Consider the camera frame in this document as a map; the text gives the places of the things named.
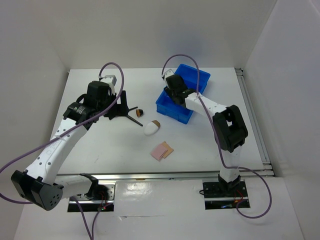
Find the black fan makeup brush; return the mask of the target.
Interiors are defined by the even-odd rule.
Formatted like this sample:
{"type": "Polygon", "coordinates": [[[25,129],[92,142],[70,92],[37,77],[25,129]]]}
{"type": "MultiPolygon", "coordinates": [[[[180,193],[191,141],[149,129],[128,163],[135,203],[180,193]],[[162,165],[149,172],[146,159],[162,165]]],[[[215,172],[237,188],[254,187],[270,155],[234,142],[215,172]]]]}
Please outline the black fan makeup brush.
{"type": "Polygon", "coordinates": [[[128,108],[128,107],[121,107],[120,105],[113,106],[111,110],[109,110],[106,114],[103,116],[105,118],[108,118],[109,120],[112,120],[115,117],[126,117],[128,113],[132,110],[137,109],[138,107],[128,108]]]}

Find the slim black makeup brush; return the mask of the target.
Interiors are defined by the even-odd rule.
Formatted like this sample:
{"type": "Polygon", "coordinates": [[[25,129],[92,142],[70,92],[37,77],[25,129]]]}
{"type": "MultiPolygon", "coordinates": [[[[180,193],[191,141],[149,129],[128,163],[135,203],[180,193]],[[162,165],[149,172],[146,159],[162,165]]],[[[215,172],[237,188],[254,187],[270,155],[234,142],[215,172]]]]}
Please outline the slim black makeup brush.
{"type": "Polygon", "coordinates": [[[131,121],[133,121],[134,123],[138,124],[139,126],[143,127],[143,124],[140,123],[140,122],[138,122],[138,121],[137,121],[136,119],[134,119],[133,117],[127,115],[126,118],[129,119],[129,120],[131,120],[131,121]]]}

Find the small brown black cap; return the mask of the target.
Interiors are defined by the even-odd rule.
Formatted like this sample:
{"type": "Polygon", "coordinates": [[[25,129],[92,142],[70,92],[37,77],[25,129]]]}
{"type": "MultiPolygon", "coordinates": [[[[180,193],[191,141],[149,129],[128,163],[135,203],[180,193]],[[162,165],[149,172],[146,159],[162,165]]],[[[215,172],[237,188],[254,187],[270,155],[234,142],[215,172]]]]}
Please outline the small brown black cap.
{"type": "Polygon", "coordinates": [[[138,118],[140,118],[140,117],[142,117],[143,115],[144,115],[144,111],[142,110],[142,109],[136,109],[135,110],[135,112],[136,112],[136,116],[138,117],[138,118]]]}

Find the pink blotting paper pad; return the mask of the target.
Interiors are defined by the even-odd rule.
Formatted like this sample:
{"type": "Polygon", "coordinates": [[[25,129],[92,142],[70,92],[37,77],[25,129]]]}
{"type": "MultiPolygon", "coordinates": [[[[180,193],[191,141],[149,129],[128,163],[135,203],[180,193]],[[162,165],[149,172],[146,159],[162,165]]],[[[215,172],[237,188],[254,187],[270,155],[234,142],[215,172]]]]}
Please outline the pink blotting paper pad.
{"type": "Polygon", "coordinates": [[[164,146],[162,146],[161,144],[159,144],[158,146],[156,146],[152,152],[150,153],[150,155],[157,160],[158,162],[160,162],[163,158],[163,154],[166,152],[166,148],[164,146]]]}

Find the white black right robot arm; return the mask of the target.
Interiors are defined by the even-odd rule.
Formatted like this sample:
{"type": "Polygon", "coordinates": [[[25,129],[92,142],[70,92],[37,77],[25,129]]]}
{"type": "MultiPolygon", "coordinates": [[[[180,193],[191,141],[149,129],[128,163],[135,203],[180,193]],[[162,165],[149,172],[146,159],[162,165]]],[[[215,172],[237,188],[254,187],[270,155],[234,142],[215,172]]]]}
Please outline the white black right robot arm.
{"type": "Polygon", "coordinates": [[[162,78],[166,83],[164,91],[176,105],[208,117],[221,159],[218,190],[223,196],[230,196],[241,180],[240,156],[248,137],[240,109],[236,105],[219,104],[187,87],[184,79],[172,70],[165,72],[162,78]]]}

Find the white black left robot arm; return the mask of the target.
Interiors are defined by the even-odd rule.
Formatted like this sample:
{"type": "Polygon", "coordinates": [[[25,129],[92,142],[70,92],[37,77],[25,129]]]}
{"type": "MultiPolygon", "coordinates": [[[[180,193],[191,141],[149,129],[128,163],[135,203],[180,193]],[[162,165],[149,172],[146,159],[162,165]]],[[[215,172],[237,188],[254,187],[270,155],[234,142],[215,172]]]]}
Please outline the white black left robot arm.
{"type": "Polygon", "coordinates": [[[99,120],[106,108],[114,109],[116,76],[107,75],[88,84],[87,92],[67,107],[55,133],[57,140],[46,146],[24,171],[16,170],[11,181],[25,200],[50,211],[60,200],[83,195],[88,200],[108,197],[108,188],[87,173],[58,176],[58,172],[77,142],[99,120]]]}

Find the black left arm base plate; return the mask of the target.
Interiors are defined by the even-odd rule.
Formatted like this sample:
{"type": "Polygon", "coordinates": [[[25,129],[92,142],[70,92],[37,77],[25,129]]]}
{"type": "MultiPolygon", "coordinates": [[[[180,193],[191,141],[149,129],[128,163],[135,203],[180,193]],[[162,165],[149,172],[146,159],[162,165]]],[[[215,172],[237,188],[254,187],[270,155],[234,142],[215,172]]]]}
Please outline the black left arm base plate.
{"type": "Polygon", "coordinates": [[[112,181],[102,181],[106,192],[99,191],[97,196],[88,197],[85,194],[77,194],[73,198],[78,201],[84,213],[113,212],[115,208],[116,183],[112,181]]]}

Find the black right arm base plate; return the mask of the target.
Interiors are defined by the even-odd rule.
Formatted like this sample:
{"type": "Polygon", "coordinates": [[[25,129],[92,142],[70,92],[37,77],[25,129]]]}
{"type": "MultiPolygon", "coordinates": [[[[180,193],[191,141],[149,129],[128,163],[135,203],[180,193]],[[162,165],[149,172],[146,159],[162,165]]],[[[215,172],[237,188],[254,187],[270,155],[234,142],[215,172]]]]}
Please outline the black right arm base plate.
{"type": "Polygon", "coordinates": [[[231,191],[223,191],[218,182],[203,182],[199,194],[204,197],[206,210],[235,209],[240,203],[240,208],[250,208],[250,201],[246,184],[241,181],[231,191]]]}

